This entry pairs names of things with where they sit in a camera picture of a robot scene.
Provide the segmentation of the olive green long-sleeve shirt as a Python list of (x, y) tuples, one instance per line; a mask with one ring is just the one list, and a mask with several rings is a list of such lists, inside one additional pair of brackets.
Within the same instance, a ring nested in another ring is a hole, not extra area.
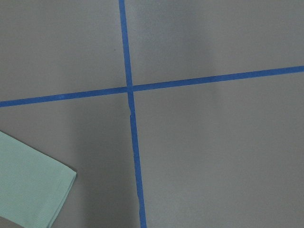
[(24, 228), (53, 225), (76, 172), (30, 146), (0, 134), (0, 215)]

